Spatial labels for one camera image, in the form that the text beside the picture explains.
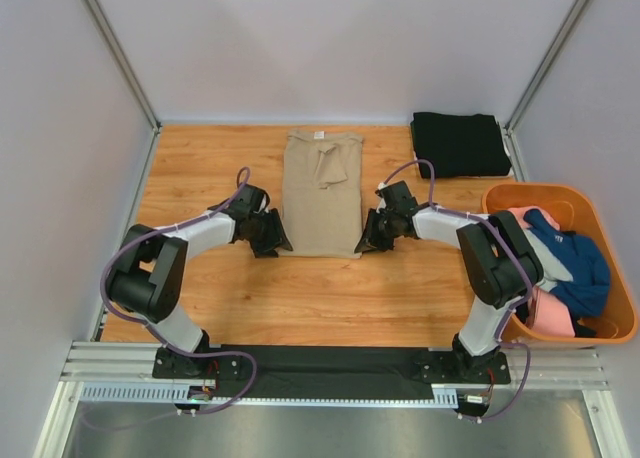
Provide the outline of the beige t shirt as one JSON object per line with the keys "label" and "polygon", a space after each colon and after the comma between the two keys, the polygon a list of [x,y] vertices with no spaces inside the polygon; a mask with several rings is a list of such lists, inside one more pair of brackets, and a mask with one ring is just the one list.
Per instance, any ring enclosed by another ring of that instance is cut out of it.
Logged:
{"label": "beige t shirt", "polygon": [[286,256],[357,259],[363,231],[363,138],[294,129],[284,151],[282,223]]}

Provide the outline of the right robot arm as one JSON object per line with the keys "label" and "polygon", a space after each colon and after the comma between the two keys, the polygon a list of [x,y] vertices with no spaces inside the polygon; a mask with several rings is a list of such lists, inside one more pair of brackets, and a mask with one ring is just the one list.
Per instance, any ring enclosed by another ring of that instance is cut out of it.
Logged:
{"label": "right robot arm", "polygon": [[452,341],[450,368],[470,382],[497,355],[506,323],[543,277],[543,266],[514,215],[480,215],[420,204],[407,184],[382,183],[377,207],[366,217],[357,253],[385,252],[399,237],[437,241],[457,248],[474,292],[470,314]]}

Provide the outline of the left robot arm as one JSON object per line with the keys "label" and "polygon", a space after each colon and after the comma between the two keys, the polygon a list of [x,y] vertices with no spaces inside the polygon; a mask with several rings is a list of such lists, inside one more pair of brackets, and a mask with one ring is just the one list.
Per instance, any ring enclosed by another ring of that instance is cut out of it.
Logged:
{"label": "left robot arm", "polygon": [[224,202],[187,221],[129,229],[105,266],[100,293],[105,307],[143,325],[176,354],[175,366],[188,379],[209,370],[209,338],[179,304],[189,260],[214,248],[246,241],[256,258],[293,249],[268,193],[242,185]]}

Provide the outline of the folded black t shirt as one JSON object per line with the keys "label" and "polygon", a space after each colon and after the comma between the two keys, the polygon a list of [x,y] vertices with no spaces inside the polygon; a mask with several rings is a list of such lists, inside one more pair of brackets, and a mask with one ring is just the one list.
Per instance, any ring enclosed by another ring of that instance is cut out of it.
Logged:
{"label": "folded black t shirt", "polygon": [[414,155],[436,178],[503,177],[512,168],[493,115],[416,112],[410,123]]}

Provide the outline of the grey printed garment in basket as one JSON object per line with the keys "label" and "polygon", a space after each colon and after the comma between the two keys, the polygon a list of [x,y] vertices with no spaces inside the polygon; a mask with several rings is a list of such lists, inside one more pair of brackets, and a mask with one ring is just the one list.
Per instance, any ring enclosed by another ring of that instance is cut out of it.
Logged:
{"label": "grey printed garment in basket", "polygon": [[573,275],[549,248],[530,229],[524,229],[523,232],[543,268],[543,278],[537,286],[543,291],[551,292],[560,282],[572,282]]}

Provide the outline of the pink garment in basket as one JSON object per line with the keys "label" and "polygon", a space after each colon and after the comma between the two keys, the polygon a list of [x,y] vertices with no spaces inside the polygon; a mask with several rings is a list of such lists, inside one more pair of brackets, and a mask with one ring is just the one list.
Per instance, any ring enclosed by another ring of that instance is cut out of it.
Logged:
{"label": "pink garment in basket", "polygon": [[543,266],[543,278],[534,286],[532,297],[516,309],[516,316],[521,323],[534,332],[572,338],[575,336],[575,331],[569,309],[551,293],[551,290],[559,282],[572,281],[573,276],[549,247],[533,233],[532,225],[525,220],[525,215],[531,210],[539,212],[543,221],[554,232],[560,231],[557,221],[542,208],[527,206],[508,209],[523,229],[525,237]]}

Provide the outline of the orange plastic laundry basket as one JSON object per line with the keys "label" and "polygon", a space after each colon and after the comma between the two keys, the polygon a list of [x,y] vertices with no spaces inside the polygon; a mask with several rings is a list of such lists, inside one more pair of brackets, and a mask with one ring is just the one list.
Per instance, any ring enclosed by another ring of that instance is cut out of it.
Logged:
{"label": "orange plastic laundry basket", "polygon": [[528,316],[510,319],[504,337],[539,346],[624,344],[639,320],[591,201],[559,184],[503,183],[489,188],[482,209],[516,214],[543,263],[543,293]]}

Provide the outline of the blue garment in basket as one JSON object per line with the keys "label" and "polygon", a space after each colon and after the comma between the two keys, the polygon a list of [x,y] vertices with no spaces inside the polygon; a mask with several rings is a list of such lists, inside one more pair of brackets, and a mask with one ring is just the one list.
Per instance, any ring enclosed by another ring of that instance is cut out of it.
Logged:
{"label": "blue garment in basket", "polygon": [[573,275],[572,282],[560,282],[551,293],[579,318],[601,315],[611,288],[611,271],[595,242],[572,231],[554,232],[535,210],[525,220]]}

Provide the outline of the black garment in basket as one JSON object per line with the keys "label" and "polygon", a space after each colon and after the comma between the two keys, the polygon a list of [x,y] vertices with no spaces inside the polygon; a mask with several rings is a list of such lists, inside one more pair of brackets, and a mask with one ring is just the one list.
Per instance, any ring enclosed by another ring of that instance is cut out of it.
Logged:
{"label": "black garment in basket", "polygon": [[536,313],[521,306],[516,309],[516,317],[527,328],[540,334],[564,338],[594,338],[596,331],[583,325],[565,308],[543,309]]}

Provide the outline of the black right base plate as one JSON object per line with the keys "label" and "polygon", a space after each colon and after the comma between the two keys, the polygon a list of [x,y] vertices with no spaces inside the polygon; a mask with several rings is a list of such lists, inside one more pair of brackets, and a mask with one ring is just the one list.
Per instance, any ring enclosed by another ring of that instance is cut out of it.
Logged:
{"label": "black right base plate", "polygon": [[415,377],[429,384],[506,385],[511,375],[502,352],[473,357],[457,351],[420,350],[412,357]]}

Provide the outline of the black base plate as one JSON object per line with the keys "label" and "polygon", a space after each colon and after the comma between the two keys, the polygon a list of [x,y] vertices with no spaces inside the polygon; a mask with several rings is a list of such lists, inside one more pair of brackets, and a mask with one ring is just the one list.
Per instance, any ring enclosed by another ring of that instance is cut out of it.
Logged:
{"label": "black base plate", "polygon": [[242,352],[254,356],[257,346],[227,346],[210,349],[209,353],[224,353],[215,358],[192,358],[166,348],[156,352],[152,377],[156,379],[206,379],[241,381],[252,375],[252,363],[244,355],[232,355],[231,352]]}
{"label": "black base plate", "polygon": [[415,377],[429,384],[506,385],[511,375],[502,352],[473,357],[457,351],[420,350],[412,357]]}

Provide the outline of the right aluminium corner post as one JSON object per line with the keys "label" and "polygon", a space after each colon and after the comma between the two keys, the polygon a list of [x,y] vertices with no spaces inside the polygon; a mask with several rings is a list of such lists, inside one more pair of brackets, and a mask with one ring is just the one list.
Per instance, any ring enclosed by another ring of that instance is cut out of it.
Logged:
{"label": "right aluminium corner post", "polygon": [[506,123],[514,133],[593,0],[574,0]]}

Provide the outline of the aluminium corner post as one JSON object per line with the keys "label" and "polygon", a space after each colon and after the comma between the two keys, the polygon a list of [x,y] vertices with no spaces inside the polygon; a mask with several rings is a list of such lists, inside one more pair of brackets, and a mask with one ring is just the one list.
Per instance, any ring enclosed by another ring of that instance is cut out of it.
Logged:
{"label": "aluminium corner post", "polygon": [[100,0],[81,1],[147,122],[154,132],[158,132],[161,129],[161,120],[157,117],[151,101],[134,71],[103,5]]}
{"label": "aluminium corner post", "polygon": [[574,0],[506,123],[514,133],[593,0]]}

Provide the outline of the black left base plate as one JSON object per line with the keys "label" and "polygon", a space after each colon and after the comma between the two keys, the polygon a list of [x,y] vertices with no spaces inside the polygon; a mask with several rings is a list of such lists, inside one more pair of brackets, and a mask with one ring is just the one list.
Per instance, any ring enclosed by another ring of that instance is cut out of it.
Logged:
{"label": "black left base plate", "polygon": [[252,375],[252,363],[244,355],[232,355],[231,352],[242,352],[254,356],[257,346],[227,346],[210,349],[209,353],[224,353],[215,358],[192,358],[166,348],[156,352],[152,377],[156,379],[206,379],[241,381]]}

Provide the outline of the left aluminium corner post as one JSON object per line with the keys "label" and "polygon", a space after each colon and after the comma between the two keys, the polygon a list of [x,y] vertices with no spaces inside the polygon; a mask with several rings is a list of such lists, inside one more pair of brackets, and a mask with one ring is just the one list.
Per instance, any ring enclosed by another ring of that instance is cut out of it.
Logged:
{"label": "left aluminium corner post", "polygon": [[103,5],[100,0],[81,1],[147,122],[154,132],[158,132],[161,129],[161,120],[157,117],[151,101],[134,71]]}

